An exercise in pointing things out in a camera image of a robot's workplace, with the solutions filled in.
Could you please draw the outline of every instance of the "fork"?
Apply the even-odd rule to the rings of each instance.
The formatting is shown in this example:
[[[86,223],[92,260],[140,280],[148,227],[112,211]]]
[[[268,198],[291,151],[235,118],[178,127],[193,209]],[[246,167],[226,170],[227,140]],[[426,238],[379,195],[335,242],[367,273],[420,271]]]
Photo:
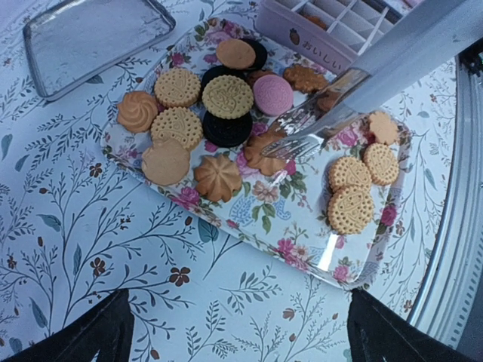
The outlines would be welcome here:
[[[483,38],[482,13],[481,0],[421,2],[333,84],[281,115],[276,121],[287,136],[268,145],[262,155],[285,160],[313,155],[357,117]],[[339,91],[340,97],[329,112],[319,114],[317,100],[327,90]]]

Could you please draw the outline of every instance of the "cookie with dotted edge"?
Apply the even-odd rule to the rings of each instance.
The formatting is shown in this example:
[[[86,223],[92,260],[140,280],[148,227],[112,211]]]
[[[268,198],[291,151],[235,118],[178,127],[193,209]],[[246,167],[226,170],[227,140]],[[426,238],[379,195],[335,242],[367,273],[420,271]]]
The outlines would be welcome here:
[[[343,187],[329,201],[329,223],[341,235],[360,234],[373,216],[374,201],[359,186]]]
[[[202,122],[187,108],[166,109],[151,125],[153,140],[174,138],[188,151],[192,151],[203,138]]]
[[[190,107],[198,100],[201,88],[202,83],[195,73],[173,68],[159,76],[154,93],[165,107]]]
[[[212,115],[223,119],[236,119],[250,111],[254,104],[254,95],[245,81],[233,75],[221,75],[208,83],[202,100]]]
[[[369,115],[369,131],[376,138],[377,143],[391,146],[399,141],[398,125],[391,120],[391,117],[381,111]]]
[[[366,149],[364,163],[371,173],[372,182],[376,185],[391,185],[398,179],[398,160],[392,150],[382,143],[373,143]]]
[[[225,155],[203,157],[202,165],[194,171],[196,190],[208,200],[228,202],[234,191],[242,188],[242,177],[235,162]]]
[[[345,186],[360,186],[365,190],[370,190],[372,179],[364,162],[352,156],[345,156],[339,158],[331,166],[329,183],[334,192]]]

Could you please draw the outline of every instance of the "rectangular tray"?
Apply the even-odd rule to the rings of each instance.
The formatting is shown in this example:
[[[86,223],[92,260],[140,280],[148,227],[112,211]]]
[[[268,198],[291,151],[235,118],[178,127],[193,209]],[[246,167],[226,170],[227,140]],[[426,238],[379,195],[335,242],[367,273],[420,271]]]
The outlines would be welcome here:
[[[61,98],[160,41],[175,24],[156,0],[61,2],[23,28],[35,89],[47,100]]]
[[[320,66],[240,25],[226,20],[210,19],[182,38],[160,63],[148,73],[137,88],[152,94],[157,77],[174,66],[190,69],[198,75],[217,64],[217,43],[228,38],[252,37],[269,52],[267,69],[282,74],[294,63],[311,66],[332,79],[334,76]],[[295,92],[295,103],[306,97]],[[201,117],[203,105],[192,110]],[[252,109],[254,133],[262,133],[274,118],[267,118]],[[409,131],[400,125],[401,145],[392,149],[404,167],[411,146]],[[400,186],[404,172],[392,187],[373,186],[374,220],[360,235],[339,236],[328,225],[327,203],[331,196],[328,187],[328,168],[337,158],[360,154],[368,144],[368,128],[364,119],[358,120],[329,141],[311,160],[302,164],[293,161],[273,177],[264,177],[246,165],[243,146],[217,149],[206,140],[191,152],[191,170],[177,185],[151,188],[169,197],[202,219],[225,230],[256,248],[287,264],[314,274],[328,283],[351,289],[369,284],[376,275],[379,261],[392,232]],[[148,183],[140,169],[141,154],[151,145],[149,133],[132,134],[116,122],[115,116],[103,131],[100,143],[106,157],[126,169],[138,180]],[[199,166],[203,155],[222,152],[236,162],[243,177],[243,187],[228,203],[214,203],[201,198],[195,190],[192,170]]]

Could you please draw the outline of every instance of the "pink cookie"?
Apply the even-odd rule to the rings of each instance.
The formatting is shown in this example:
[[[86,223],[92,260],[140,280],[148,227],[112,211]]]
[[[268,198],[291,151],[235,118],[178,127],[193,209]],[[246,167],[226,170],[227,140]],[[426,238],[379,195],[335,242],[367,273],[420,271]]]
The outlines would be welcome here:
[[[294,92],[290,84],[278,75],[264,75],[254,84],[255,103],[270,116],[281,115],[292,108]]]

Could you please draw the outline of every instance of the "floral tray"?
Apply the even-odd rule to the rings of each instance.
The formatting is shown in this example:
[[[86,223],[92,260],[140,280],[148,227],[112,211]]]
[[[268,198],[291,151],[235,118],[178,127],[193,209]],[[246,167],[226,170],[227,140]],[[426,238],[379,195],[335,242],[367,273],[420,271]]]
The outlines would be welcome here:
[[[281,74],[294,63],[311,66],[327,78],[334,76],[325,69],[281,45],[248,31],[227,20],[210,19],[194,28],[182,38],[160,63],[139,84],[138,90],[152,93],[159,74],[175,66],[182,66],[203,75],[217,64],[217,43],[228,38],[252,37],[260,41],[269,52],[266,68]],[[295,92],[296,104],[305,96]],[[203,116],[198,103],[192,107]],[[267,118],[257,110],[253,133],[263,133],[274,118]],[[408,159],[410,137],[407,128],[399,127],[401,144],[392,149],[400,160],[400,167]],[[132,134],[115,120],[107,124],[101,146],[109,160],[123,167],[139,180],[159,193],[209,222],[201,223],[206,238],[216,232],[215,225],[256,248],[301,270],[314,274],[331,284],[343,288],[363,286],[372,282],[383,258],[389,240],[389,226],[396,217],[397,203],[402,184],[400,173],[394,187],[373,186],[371,195],[375,203],[374,220],[360,235],[339,236],[328,225],[326,214],[331,192],[328,187],[328,168],[344,155],[360,157],[371,141],[363,119],[340,132],[327,147],[303,163],[290,161],[285,169],[273,177],[262,176],[247,166],[242,146],[218,149],[203,140],[191,153],[191,171],[177,185],[158,187],[144,178],[141,172],[141,154],[151,145],[149,133]],[[236,162],[243,177],[241,191],[227,203],[214,203],[200,197],[195,190],[193,168],[200,165],[203,155],[222,152]]]

